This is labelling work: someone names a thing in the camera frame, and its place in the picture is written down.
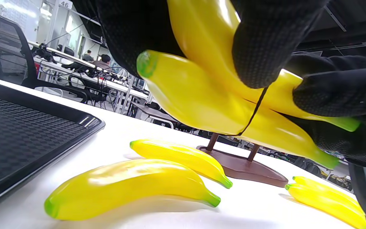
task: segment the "gloved hand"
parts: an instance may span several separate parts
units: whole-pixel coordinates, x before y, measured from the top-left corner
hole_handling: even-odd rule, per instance
[[[274,82],[328,1],[231,0],[241,19],[234,36],[232,54],[242,82],[251,88],[267,87]],[[131,74],[139,76],[136,59],[147,49],[185,57],[174,38],[166,0],[89,0],[88,4],[100,20],[114,60]],[[295,70],[295,74],[304,75],[304,68],[292,69],[291,66],[304,67],[305,59],[308,58],[298,60],[294,56],[286,68],[289,67],[289,71],[299,69]],[[305,73],[344,70],[348,76],[347,70],[353,69],[352,66],[350,69],[340,66],[334,68],[334,63],[319,62],[322,68],[308,68]],[[364,60],[356,64],[366,68]],[[337,81],[330,78],[331,74],[334,73],[327,73],[328,77],[324,81],[317,81],[315,77],[307,78],[295,90],[295,103],[301,109],[317,115],[357,116],[362,121],[359,129],[351,133],[328,123],[287,117],[301,126],[320,148],[339,151],[351,160],[366,165],[366,112],[362,110],[365,108],[366,111],[366,100],[364,104],[343,100],[354,97],[354,94],[349,94],[351,90],[348,88],[361,87],[364,82],[357,80],[346,86],[346,77]],[[334,93],[340,86],[345,87],[344,93]],[[321,93],[337,94],[338,97],[328,100]]]
[[[88,1],[114,60],[129,73],[139,77],[136,59],[147,49],[185,57],[173,35],[167,0]],[[241,18],[232,53],[244,84],[262,88],[274,82],[328,1],[231,0]]]
[[[304,78],[293,93],[299,108],[321,116],[354,116],[361,124],[348,132],[325,122],[286,117],[322,150],[366,166],[366,57],[324,58],[305,52],[293,55],[285,69]]]

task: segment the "mesh chair back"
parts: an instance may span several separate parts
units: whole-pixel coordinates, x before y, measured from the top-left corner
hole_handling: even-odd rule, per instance
[[[0,16],[0,80],[22,84],[36,80],[31,50],[20,27]]]

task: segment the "banana bunch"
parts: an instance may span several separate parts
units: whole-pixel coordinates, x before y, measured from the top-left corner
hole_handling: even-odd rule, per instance
[[[233,183],[225,176],[220,163],[210,155],[185,145],[160,140],[140,139],[129,147],[145,158],[164,159],[185,165],[198,174],[217,181],[226,188]]]
[[[299,126],[279,113],[325,121],[347,131],[359,122],[322,117],[299,109],[292,91],[302,79],[283,70],[269,86],[254,119],[262,89],[239,79],[232,46],[239,19],[230,0],[167,0],[174,37],[187,58],[147,50],[137,58],[138,74],[159,105],[182,123],[240,139],[334,168],[338,158],[321,151]]]
[[[297,201],[322,210],[356,229],[366,229],[365,213],[352,197],[306,177],[293,177],[286,190]]]
[[[221,199],[190,168],[172,161],[138,159],[86,171],[60,185],[46,199],[45,212],[58,220],[86,220],[134,200],[173,195],[213,207]]]

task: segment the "cable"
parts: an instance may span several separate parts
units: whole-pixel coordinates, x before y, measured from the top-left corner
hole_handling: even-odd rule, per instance
[[[63,35],[60,35],[60,36],[58,36],[57,38],[52,39],[51,41],[49,41],[48,43],[46,43],[46,45],[48,45],[49,43],[51,43],[52,41],[54,41],[54,40],[56,40],[56,39],[59,39],[59,38],[61,38],[61,37],[66,36],[67,34],[69,34],[69,33],[73,32],[74,30],[76,30],[76,29],[78,29],[78,28],[80,28],[82,25],[83,25],[83,24],[81,24],[81,25],[77,26],[76,28],[74,28],[74,29],[70,30],[70,32],[66,32],[66,33],[65,33],[65,34],[63,34]]]
[[[338,49],[338,47],[333,43],[333,41],[331,39],[329,39],[329,41],[334,45],[334,47],[337,49],[337,51],[340,52],[342,56],[344,56],[344,54],[341,52],[340,49]]]
[[[97,43],[95,43],[95,42],[93,42],[94,44],[93,44],[93,46],[91,46],[89,49],[87,49],[87,50],[90,50],[90,49],[92,49],[92,48],[94,48],[94,46],[97,44]]]
[[[54,39],[52,39],[51,41],[47,42],[47,43],[46,43],[46,45],[48,45],[49,43],[51,43],[52,41],[54,41],[54,40],[56,40],[56,39],[59,39],[59,38],[61,38],[61,37],[63,37],[63,36],[66,36],[67,34],[70,34],[71,32],[73,32],[74,30],[76,30],[76,29],[80,28],[80,27],[81,27],[81,26],[83,26],[83,25],[84,25],[84,23],[81,23],[81,25],[79,25],[79,26],[77,26],[76,28],[74,28],[74,29],[70,30],[70,32],[66,32],[65,34],[60,35],[60,36],[58,36],[57,38],[54,38]]]

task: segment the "black wire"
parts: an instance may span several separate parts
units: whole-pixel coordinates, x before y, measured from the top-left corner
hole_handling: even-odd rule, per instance
[[[92,48],[94,48],[94,46],[97,44],[97,43],[95,43],[95,42],[93,42],[94,44],[93,44],[93,46],[91,46],[89,49],[87,49],[87,50],[90,50],[90,49],[92,49]]]
[[[260,97],[258,99],[258,102],[257,102],[257,104],[255,106],[254,112],[252,113],[252,116],[249,119],[249,122],[248,122],[247,126],[245,126],[245,128],[241,132],[239,132],[236,135],[223,135],[223,134],[219,134],[219,135],[222,135],[222,136],[241,136],[247,130],[248,126],[251,124],[252,120],[254,119],[254,117],[255,117],[255,115],[256,115],[256,113],[257,113],[257,111],[258,111],[258,109],[259,109],[259,107],[260,107],[260,105],[262,103],[263,97],[265,96],[266,91],[268,90],[268,88],[269,88],[269,86],[268,87],[265,87],[263,89],[263,91],[262,91],[262,93],[261,93],[261,95],[260,95]]]
[[[61,38],[61,37],[63,37],[63,36],[66,36],[67,34],[70,34],[71,32],[73,32],[74,30],[76,30],[76,29],[80,28],[80,27],[81,27],[81,26],[83,26],[83,25],[84,25],[84,23],[81,23],[81,25],[79,25],[79,26],[77,26],[76,28],[74,28],[74,29],[70,30],[70,32],[66,32],[65,34],[60,35],[60,36],[58,36],[57,38],[54,38],[54,39],[52,39],[51,41],[47,42],[47,43],[46,43],[46,45],[48,45],[49,43],[51,43],[52,41],[54,41],[54,40],[56,40],[56,39],[59,39],[59,38]]]

